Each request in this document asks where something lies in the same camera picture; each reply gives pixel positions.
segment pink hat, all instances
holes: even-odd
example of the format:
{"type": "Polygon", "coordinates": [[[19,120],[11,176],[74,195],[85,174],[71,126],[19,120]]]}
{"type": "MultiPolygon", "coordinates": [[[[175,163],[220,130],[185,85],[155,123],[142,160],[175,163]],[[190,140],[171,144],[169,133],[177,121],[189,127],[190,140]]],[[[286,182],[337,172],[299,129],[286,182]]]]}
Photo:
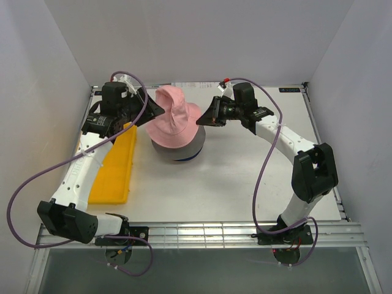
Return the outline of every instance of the pink hat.
{"type": "Polygon", "coordinates": [[[162,86],[155,92],[156,103],[165,113],[150,121],[146,131],[152,141],[166,148],[180,148],[188,145],[196,136],[201,117],[200,108],[187,103],[183,90],[174,86],[162,86]]]}

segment gray floor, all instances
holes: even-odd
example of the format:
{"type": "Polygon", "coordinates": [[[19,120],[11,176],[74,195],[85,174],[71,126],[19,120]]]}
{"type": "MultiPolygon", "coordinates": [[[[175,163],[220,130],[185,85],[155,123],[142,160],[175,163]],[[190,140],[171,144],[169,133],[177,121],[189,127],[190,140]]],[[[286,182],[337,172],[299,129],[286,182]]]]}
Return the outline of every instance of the gray floor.
{"type": "MultiPolygon", "coordinates": [[[[104,253],[52,249],[39,293],[369,293],[355,248],[317,248],[291,270],[250,262],[273,262],[271,249],[158,249],[142,277],[94,261],[104,253]]],[[[126,268],[140,271],[148,259],[148,250],[134,250],[126,268]]]]}

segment white wall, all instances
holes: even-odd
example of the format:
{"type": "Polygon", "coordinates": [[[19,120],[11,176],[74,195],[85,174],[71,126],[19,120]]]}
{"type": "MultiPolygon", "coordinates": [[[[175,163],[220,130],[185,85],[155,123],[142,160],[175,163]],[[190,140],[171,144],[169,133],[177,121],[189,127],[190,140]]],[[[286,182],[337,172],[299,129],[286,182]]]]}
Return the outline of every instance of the white wall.
{"type": "Polygon", "coordinates": [[[90,85],[309,81],[353,0],[45,0],[90,85]]]}
{"type": "MultiPolygon", "coordinates": [[[[34,251],[11,235],[6,207],[27,177],[69,157],[89,86],[43,0],[0,0],[0,293],[22,293],[34,251]]],[[[39,200],[49,199],[63,171],[31,183],[12,219],[34,243],[39,200]]]]}
{"type": "Polygon", "coordinates": [[[355,0],[310,83],[334,148],[347,214],[360,221],[384,293],[392,293],[392,2],[355,0]]]}

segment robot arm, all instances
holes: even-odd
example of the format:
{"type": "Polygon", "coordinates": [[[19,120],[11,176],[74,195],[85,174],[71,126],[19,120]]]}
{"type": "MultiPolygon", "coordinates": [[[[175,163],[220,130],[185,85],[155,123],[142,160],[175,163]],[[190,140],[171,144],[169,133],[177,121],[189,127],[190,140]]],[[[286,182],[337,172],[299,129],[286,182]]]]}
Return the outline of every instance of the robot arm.
{"type": "MultiPolygon", "coordinates": [[[[220,86],[223,95],[213,98],[197,124],[221,127],[226,125],[227,119],[240,120],[245,128],[272,144],[279,120],[271,110],[257,105],[252,85],[239,83],[233,90],[223,83],[220,86]]],[[[316,145],[281,126],[276,148],[293,164],[294,193],[271,230],[280,230],[308,217],[317,202],[338,182],[333,151],[328,144],[316,145]]]]}
{"type": "MultiPolygon", "coordinates": [[[[71,163],[50,201],[41,201],[38,205],[38,215],[52,235],[85,244],[95,236],[128,235],[126,217],[86,213],[90,190],[113,143],[108,141],[88,154],[84,150],[122,131],[123,125],[139,114],[144,99],[143,91],[134,90],[125,76],[120,82],[108,82],[102,87],[100,113],[89,113],[81,130],[77,152],[84,156],[71,163]]],[[[163,113],[164,110],[148,97],[147,108],[136,125],[147,123],[163,113]]]]}

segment yellow tray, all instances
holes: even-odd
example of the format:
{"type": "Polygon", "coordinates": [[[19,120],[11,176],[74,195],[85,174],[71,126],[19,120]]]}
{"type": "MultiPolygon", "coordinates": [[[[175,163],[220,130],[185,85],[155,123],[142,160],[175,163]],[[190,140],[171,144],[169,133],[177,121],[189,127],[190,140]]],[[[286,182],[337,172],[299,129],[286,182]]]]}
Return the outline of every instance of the yellow tray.
{"type": "Polygon", "coordinates": [[[122,204],[127,201],[136,133],[137,127],[133,126],[116,138],[92,185],[89,204],[122,204]]]}

